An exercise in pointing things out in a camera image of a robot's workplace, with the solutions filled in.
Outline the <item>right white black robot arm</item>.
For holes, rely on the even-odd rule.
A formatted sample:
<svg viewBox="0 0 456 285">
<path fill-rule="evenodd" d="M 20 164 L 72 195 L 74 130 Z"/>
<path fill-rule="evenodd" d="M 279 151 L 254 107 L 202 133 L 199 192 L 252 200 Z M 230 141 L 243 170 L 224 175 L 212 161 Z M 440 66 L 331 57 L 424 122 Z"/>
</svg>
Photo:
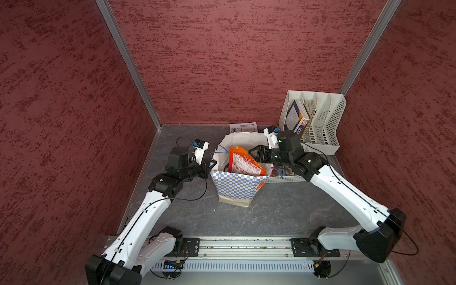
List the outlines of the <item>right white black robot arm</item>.
<svg viewBox="0 0 456 285">
<path fill-rule="evenodd" d="M 256 146 L 249 154 L 259 163 L 291 168 L 294 174 L 323 190 L 358 222 L 351 228 L 322 227 L 310 237 L 318 249 L 359 251 L 383 263 L 404 234 L 406 215 L 368 197 L 341 176 L 321 151 L 306 151 L 297 134 L 280 131 L 267 135 L 266 146 Z"/>
</svg>

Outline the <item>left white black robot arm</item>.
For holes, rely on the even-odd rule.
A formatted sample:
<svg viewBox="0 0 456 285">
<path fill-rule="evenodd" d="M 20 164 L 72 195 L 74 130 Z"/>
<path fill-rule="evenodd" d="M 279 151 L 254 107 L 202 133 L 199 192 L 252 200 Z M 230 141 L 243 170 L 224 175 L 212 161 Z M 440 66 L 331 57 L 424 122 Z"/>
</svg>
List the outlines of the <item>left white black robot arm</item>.
<svg viewBox="0 0 456 285">
<path fill-rule="evenodd" d="M 155 224 L 178 199 L 185 182 L 209 178 L 215 160 L 204 158 L 209 148 L 196 139 L 189 147 L 176 146 L 169 153 L 165 172 L 153 178 L 146 196 L 125 229 L 101 256 L 91 256 L 85 265 L 90 285 L 138 285 L 163 257 L 182 252 L 182 232 L 164 228 L 148 245 L 145 242 Z"/>
</svg>

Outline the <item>orange red condiment packet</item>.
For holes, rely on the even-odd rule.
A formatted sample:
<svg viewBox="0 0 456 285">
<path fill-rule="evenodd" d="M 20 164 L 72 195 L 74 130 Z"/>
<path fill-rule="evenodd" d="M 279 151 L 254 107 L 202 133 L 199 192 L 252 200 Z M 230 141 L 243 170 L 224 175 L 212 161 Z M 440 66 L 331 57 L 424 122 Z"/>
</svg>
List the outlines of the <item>orange red condiment packet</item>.
<svg viewBox="0 0 456 285">
<path fill-rule="evenodd" d="M 266 169 L 240 146 L 230 148 L 228 170 L 230 173 L 249 176 L 264 176 L 267 173 Z"/>
</svg>

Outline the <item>blue checkered paper bag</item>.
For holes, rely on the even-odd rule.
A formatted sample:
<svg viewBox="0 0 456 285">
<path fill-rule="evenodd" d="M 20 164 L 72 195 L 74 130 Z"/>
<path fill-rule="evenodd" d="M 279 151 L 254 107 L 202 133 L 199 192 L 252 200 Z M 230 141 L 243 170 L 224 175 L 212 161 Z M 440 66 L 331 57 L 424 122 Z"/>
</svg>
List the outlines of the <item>blue checkered paper bag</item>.
<svg viewBox="0 0 456 285">
<path fill-rule="evenodd" d="M 259 163 L 267 171 L 264 176 L 230 173 L 229 150 L 236 146 L 248 152 L 256 146 L 268 146 L 268 142 L 266 136 L 261 133 L 231 133 L 224 137 L 212 154 L 217 165 L 211 171 L 211 177 L 216 186 L 219 201 L 247 208 L 270 177 L 273 165 Z"/>
</svg>

